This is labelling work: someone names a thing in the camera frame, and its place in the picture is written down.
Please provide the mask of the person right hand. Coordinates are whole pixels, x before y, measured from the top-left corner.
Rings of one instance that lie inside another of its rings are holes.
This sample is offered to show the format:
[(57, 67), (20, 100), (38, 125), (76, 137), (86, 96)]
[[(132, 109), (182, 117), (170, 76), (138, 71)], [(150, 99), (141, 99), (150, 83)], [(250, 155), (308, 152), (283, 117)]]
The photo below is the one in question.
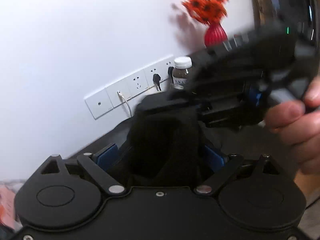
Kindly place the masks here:
[(303, 101), (288, 101), (270, 108), (264, 121), (291, 147), (304, 174), (319, 174), (319, 76), (310, 83)]

